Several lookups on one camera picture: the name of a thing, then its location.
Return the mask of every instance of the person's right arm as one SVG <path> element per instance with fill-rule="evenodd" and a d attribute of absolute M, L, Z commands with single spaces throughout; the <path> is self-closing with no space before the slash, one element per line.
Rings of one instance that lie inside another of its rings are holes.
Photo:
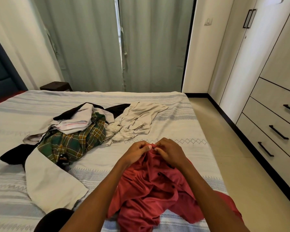
<path fill-rule="evenodd" d="M 244 223 L 206 183 L 188 161 L 182 148 L 171 139 L 162 138 L 155 150 L 185 177 L 211 232 L 249 232 Z"/>

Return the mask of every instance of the switch plate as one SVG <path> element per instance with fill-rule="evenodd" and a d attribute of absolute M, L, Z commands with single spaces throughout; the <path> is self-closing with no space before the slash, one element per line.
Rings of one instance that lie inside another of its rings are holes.
<path fill-rule="evenodd" d="M 204 26 L 212 25 L 212 22 L 213 22 L 213 18 L 208 18 L 208 19 L 205 21 Z"/>

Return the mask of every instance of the floor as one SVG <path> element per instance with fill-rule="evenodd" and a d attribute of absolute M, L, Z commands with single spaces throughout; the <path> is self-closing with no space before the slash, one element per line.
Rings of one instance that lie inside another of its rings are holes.
<path fill-rule="evenodd" d="M 290 231 L 290 201 L 207 98 L 190 98 L 229 195 L 248 229 Z"/>

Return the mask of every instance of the headboard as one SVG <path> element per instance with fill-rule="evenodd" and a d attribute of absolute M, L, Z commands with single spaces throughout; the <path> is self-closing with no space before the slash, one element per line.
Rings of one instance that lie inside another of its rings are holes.
<path fill-rule="evenodd" d="M 0 99 L 28 90 L 0 44 Z"/>

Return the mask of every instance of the person's left hand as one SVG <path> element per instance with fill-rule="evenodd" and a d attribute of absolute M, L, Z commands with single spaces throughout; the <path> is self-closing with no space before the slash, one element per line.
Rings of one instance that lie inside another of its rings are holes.
<path fill-rule="evenodd" d="M 151 148 L 152 146 L 146 141 L 135 142 L 126 151 L 126 153 L 124 153 L 120 160 L 122 160 L 127 165 L 127 167 L 129 167 L 131 164 L 136 162 L 141 157 L 141 155 L 149 151 Z"/>

